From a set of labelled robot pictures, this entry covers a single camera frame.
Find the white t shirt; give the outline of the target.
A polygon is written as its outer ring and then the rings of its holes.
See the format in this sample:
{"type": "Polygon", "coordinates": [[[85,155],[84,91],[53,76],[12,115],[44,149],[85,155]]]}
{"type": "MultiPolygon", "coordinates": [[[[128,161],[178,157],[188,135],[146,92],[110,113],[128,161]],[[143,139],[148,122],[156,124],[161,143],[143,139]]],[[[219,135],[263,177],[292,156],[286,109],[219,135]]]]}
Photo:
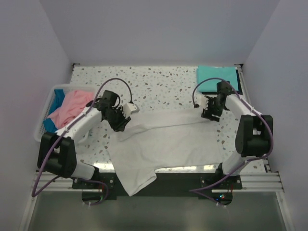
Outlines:
{"type": "Polygon", "coordinates": [[[157,169],[222,162],[214,124],[198,108],[133,114],[123,132],[112,133],[107,152],[129,196],[154,182],[157,169]]]}

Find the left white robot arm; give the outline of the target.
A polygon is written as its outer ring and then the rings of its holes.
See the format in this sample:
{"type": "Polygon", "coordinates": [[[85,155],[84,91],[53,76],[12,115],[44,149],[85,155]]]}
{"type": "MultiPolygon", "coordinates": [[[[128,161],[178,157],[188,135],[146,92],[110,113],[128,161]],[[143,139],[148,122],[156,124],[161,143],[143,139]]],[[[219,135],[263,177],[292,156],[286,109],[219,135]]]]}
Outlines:
{"type": "Polygon", "coordinates": [[[119,105],[119,96],[105,90],[102,97],[91,100],[83,111],[68,125],[56,132],[45,132],[41,137],[37,166],[63,178],[80,178],[89,189],[100,183],[98,169],[77,161],[75,145],[102,121],[107,121],[115,132],[123,132],[131,120],[132,113],[138,111],[133,102],[119,105]]]}

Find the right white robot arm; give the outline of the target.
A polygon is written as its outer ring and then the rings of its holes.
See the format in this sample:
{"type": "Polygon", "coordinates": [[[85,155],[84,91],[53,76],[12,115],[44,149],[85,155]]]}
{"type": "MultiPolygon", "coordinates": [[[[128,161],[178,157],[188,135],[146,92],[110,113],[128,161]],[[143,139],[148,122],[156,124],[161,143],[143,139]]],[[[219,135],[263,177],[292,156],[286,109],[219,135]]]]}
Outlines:
{"type": "Polygon", "coordinates": [[[243,99],[228,81],[217,83],[217,96],[205,96],[201,100],[201,117],[210,121],[220,121],[224,110],[229,110],[239,120],[235,136],[235,151],[218,166],[214,182],[226,189],[231,184],[231,177],[240,175],[250,162],[267,158],[273,150],[273,117],[264,115],[243,99]]]}

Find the pink t shirt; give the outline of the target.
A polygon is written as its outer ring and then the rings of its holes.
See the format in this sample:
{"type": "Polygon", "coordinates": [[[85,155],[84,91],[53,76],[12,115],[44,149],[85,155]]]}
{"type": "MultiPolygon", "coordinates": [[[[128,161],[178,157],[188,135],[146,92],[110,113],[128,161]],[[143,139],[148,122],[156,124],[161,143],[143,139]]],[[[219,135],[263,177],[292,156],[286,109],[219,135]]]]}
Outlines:
{"type": "Polygon", "coordinates": [[[67,126],[85,108],[86,104],[94,99],[94,93],[82,90],[74,90],[64,94],[62,90],[56,90],[59,97],[55,99],[50,114],[44,121],[47,131],[55,132],[67,126]]]}

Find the blue t shirt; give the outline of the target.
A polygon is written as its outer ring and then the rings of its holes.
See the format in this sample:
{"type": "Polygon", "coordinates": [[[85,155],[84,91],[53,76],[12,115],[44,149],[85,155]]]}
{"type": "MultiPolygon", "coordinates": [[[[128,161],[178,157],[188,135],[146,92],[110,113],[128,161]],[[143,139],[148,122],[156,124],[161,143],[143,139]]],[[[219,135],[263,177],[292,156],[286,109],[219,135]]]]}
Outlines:
{"type": "Polygon", "coordinates": [[[54,90],[54,99],[51,103],[48,117],[43,121],[44,128],[47,132],[55,132],[57,130],[54,122],[49,118],[49,115],[52,114],[57,108],[59,108],[65,98],[65,93],[63,89],[55,89],[54,90]]]}

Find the white plastic basket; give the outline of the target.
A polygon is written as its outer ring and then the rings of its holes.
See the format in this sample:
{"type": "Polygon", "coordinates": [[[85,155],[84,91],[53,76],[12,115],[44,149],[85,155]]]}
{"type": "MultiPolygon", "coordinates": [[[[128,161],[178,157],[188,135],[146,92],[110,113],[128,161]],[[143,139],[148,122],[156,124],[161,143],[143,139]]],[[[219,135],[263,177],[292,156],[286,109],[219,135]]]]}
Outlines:
{"type": "Polygon", "coordinates": [[[42,135],[46,132],[43,122],[45,121],[45,119],[47,119],[49,115],[50,107],[55,98],[54,94],[55,89],[62,89],[65,94],[74,90],[83,90],[96,93],[96,89],[91,85],[87,86],[87,85],[59,84],[53,86],[47,96],[41,115],[38,119],[36,129],[34,131],[34,140],[38,143],[40,143],[42,135]]]}

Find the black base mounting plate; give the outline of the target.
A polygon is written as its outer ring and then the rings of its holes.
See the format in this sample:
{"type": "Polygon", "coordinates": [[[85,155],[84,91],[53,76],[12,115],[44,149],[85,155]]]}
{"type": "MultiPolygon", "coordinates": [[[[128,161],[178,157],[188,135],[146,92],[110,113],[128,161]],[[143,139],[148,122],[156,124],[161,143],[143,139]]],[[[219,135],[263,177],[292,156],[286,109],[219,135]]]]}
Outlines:
{"type": "MultiPolygon", "coordinates": [[[[135,196],[197,196],[202,199],[202,196],[194,194],[190,190],[209,186],[223,177],[223,175],[215,173],[157,173],[156,176],[154,182],[141,189],[135,196]]],[[[107,200],[116,200],[120,196],[128,196],[115,173],[101,173],[100,177],[104,185],[76,180],[72,184],[72,189],[82,190],[81,196],[84,202],[96,202],[104,197],[107,200]]],[[[233,176],[210,189],[202,190],[201,193],[213,198],[216,202],[228,205],[233,199],[232,193],[242,188],[241,177],[233,176]]]]}

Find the aluminium frame rail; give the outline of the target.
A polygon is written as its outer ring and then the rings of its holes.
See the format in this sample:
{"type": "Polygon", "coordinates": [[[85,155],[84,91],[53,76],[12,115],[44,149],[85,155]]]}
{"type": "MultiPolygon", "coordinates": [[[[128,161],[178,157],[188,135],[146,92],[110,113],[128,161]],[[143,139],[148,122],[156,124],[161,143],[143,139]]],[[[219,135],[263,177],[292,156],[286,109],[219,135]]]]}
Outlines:
{"type": "MultiPolygon", "coordinates": [[[[188,174],[189,176],[202,176],[205,174],[212,174],[215,172],[217,165],[206,165],[197,167],[176,167],[176,168],[162,168],[155,171],[156,180],[150,185],[154,186],[159,183],[163,176],[175,177],[181,174],[188,174]]],[[[253,172],[241,173],[240,180],[242,189],[244,191],[252,192],[280,192],[283,190],[280,175],[271,172],[253,172]]],[[[71,179],[58,178],[50,183],[44,191],[46,192],[66,192],[71,191],[73,181],[71,179]]]]}

